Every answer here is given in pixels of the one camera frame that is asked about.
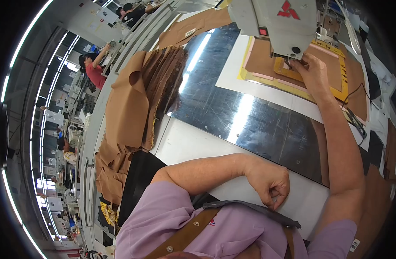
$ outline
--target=industrial sewing machine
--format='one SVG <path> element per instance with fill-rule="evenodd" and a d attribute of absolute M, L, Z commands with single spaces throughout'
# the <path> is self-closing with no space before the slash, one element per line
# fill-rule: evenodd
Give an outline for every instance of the industrial sewing machine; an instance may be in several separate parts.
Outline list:
<path fill-rule="evenodd" d="M 340 8 L 352 48 L 361 54 L 346 10 L 338 0 L 333 1 Z M 338 43 L 333 37 L 335 32 L 327 32 L 324 26 L 325 17 L 331 15 L 329 0 L 319 5 L 316 0 L 232 0 L 228 11 L 243 35 L 269 40 L 272 49 L 266 51 L 271 57 L 284 58 L 287 64 L 290 59 L 301 60 L 313 39 L 319 38 L 334 46 Z"/>

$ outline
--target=purple shirt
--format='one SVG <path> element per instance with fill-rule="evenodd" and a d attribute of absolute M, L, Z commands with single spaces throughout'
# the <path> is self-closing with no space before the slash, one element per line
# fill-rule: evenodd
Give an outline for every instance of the purple shirt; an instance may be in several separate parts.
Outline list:
<path fill-rule="evenodd" d="M 188 192 L 179 186 L 165 181 L 150 184 L 117 236 L 116 259 L 144 258 L 201 211 L 194 210 Z M 295 259 L 346 258 L 355 233 L 352 220 L 333 222 L 306 250 L 294 231 Z M 244 205 L 227 205 L 184 251 L 234 258 L 253 242 L 261 258 L 284 258 L 287 240 L 279 223 Z"/>

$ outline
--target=black shirt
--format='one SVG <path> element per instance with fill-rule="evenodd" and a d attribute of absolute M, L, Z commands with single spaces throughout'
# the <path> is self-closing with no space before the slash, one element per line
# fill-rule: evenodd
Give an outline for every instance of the black shirt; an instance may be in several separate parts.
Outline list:
<path fill-rule="evenodd" d="M 134 10 L 133 12 L 127 13 L 122 22 L 126 23 L 130 28 L 132 28 L 137 21 L 145 14 L 144 9 Z"/>

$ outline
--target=hair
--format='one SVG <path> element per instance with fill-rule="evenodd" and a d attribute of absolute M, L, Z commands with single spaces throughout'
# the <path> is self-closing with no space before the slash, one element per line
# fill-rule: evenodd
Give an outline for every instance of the hair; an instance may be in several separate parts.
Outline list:
<path fill-rule="evenodd" d="M 125 4 L 125 5 L 123 6 L 123 10 L 124 10 L 125 12 L 131 10 L 132 8 L 133 8 L 133 5 L 132 5 L 131 3 L 127 3 L 127 4 Z"/>
<path fill-rule="evenodd" d="M 116 14 L 120 17 L 120 16 L 122 16 L 121 14 L 120 14 L 120 10 L 122 10 L 123 8 L 122 7 L 119 7 L 119 8 L 117 8 L 116 9 Z"/>
<path fill-rule="evenodd" d="M 60 137 L 59 139 L 57 139 L 57 145 L 58 145 L 58 150 L 64 149 L 64 145 L 65 145 L 64 137 Z"/>
<path fill-rule="evenodd" d="M 98 54 L 90 52 L 84 55 L 79 56 L 79 65 L 80 65 L 80 71 L 84 74 L 86 74 L 86 65 L 84 64 L 84 61 L 87 58 L 91 58 L 92 60 L 95 60 Z"/>

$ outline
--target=brown strap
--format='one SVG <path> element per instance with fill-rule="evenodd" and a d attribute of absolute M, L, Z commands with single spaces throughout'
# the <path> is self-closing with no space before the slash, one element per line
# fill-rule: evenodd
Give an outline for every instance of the brown strap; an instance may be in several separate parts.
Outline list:
<path fill-rule="evenodd" d="M 295 258 L 295 247 L 293 244 L 293 233 L 292 228 L 283 226 L 284 235 L 286 235 L 287 239 L 287 249 L 286 254 L 284 255 L 285 259 L 294 259 Z"/>
<path fill-rule="evenodd" d="M 217 214 L 219 208 L 209 208 L 201 211 L 185 226 L 178 230 L 162 245 L 158 246 L 144 259 L 156 259 L 172 252 L 183 251 L 204 230 L 212 218 Z"/>

